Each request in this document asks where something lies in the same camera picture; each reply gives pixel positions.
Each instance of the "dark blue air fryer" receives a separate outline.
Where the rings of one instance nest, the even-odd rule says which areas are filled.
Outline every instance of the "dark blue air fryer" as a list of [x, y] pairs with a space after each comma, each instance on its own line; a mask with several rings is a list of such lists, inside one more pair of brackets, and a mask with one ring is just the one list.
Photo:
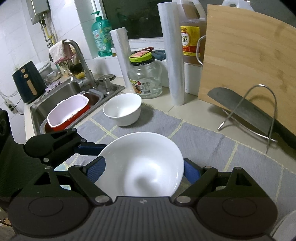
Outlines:
[[33, 102], [45, 92], [44, 80], [32, 61], [21, 67], [12, 77], [24, 103]]

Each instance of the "red container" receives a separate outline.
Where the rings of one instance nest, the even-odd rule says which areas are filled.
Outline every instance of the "red container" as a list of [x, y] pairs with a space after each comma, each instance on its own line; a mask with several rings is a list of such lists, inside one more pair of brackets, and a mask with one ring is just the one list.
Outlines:
[[54, 131], [64, 130], [68, 125], [90, 109], [84, 95], [74, 95], [61, 101], [47, 116], [48, 125]]

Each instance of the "faucet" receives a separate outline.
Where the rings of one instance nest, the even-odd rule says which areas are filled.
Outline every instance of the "faucet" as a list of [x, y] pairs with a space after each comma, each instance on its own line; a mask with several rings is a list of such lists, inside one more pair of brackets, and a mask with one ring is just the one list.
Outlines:
[[89, 85], [91, 88], [96, 87], [97, 84], [96, 84], [96, 81], [94, 79], [94, 76], [93, 76], [92, 72], [90, 71], [90, 69], [88, 68], [78, 44], [74, 40], [71, 40], [71, 39], [65, 40], [64, 44], [70, 44], [70, 45], [72, 45], [74, 47], [74, 49], [76, 51], [76, 54], [77, 54], [77, 56], [78, 56], [78, 58], [79, 58], [79, 60], [81, 62], [81, 65], [82, 65], [82, 67], [83, 67], [83, 69], [85, 71], [85, 76], [88, 79], [87, 83], [85, 83], [85, 81], [84, 81], [84, 84]]

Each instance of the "cleaver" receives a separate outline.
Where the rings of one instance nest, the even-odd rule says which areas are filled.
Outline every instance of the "cleaver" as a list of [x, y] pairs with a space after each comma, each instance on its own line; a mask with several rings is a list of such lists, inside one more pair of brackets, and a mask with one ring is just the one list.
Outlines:
[[[241, 95], [225, 87], [213, 88], [207, 95], [230, 111], [233, 111], [242, 99]], [[269, 135], [272, 117], [252, 102], [244, 99], [234, 113], [262, 131], [265, 135]], [[277, 120], [274, 120], [272, 132], [278, 133], [291, 148], [296, 149], [296, 136]]]

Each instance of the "kitchen sink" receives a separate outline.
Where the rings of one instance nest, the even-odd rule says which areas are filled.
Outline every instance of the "kitchen sink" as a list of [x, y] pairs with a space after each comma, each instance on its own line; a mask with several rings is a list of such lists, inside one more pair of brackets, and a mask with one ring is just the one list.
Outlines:
[[82, 116], [72, 122], [67, 128], [74, 127], [87, 115], [92, 113], [99, 106], [104, 104], [106, 101], [117, 95], [119, 92], [124, 90], [125, 87], [112, 84], [114, 92], [110, 95], [105, 95], [105, 87], [98, 85], [94, 88], [85, 89], [83, 82], [75, 77], [70, 77], [68, 80], [57, 86], [55, 89], [50, 91], [48, 94], [41, 97], [35, 102], [31, 108], [32, 121], [35, 135], [52, 132], [53, 130], [47, 123], [47, 116], [49, 112], [57, 106], [62, 100], [67, 99], [76, 94], [82, 94], [89, 99], [90, 109], [87, 110]]

